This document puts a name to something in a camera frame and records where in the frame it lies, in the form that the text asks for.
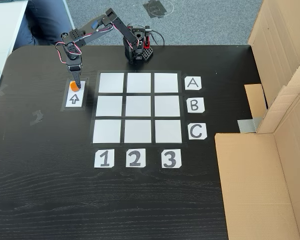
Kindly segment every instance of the upward arrow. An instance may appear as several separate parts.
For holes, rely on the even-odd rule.
[[[75,94],[72,98],[70,98],[70,101],[72,101],[72,104],[75,104],[76,101],[79,101],[80,99],[78,98],[78,96]]]

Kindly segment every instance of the white desk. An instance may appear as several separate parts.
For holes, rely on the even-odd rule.
[[[26,5],[27,0],[0,3],[0,77],[5,61],[12,52]]]

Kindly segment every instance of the black table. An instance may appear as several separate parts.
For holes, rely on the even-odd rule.
[[[121,46],[83,48],[89,78],[82,111],[61,111],[70,76],[54,47],[23,47],[8,58],[0,82],[0,239],[214,239],[227,237],[215,133],[237,133],[251,119],[244,84],[260,78],[249,46],[153,47],[148,64],[129,65]],[[187,141],[182,166],[161,168],[147,148],[144,168],[94,168],[91,118],[99,71],[181,71],[201,76],[205,140]],[[40,111],[43,120],[33,124]]]

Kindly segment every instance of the white square tile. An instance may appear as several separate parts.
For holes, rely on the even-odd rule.
[[[69,91],[68,91],[68,96],[66,97],[66,108],[81,108],[82,103],[83,103],[83,97],[84,97],[84,87],[85,87],[85,81],[80,81],[81,82],[81,88],[79,91],[73,91],[70,87],[69,83]]]
[[[151,143],[151,120],[125,120],[124,143]]]
[[[128,93],[151,93],[150,73],[128,73]]]
[[[155,73],[154,74],[154,92],[155,93],[177,93],[178,75],[177,73]]]
[[[182,143],[180,120],[155,120],[156,143]]]
[[[99,93],[122,93],[124,73],[102,72],[100,75]]]
[[[121,116],[122,96],[99,96],[96,105],[96,116]]]
[[[94,144],[119,144],[121,136],[121,120],[95,120]]]
[[[127,96],[125,115],[127,117],[151,116],[151,96]]]
[[[155,116],[157,117],[179,117],[179,96],[155,96]]]

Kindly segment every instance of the red component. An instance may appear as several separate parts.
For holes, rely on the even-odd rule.
[[[149,49],[150,48],[150,37],[146,36],[146,41],[144,41],[144,48]]]

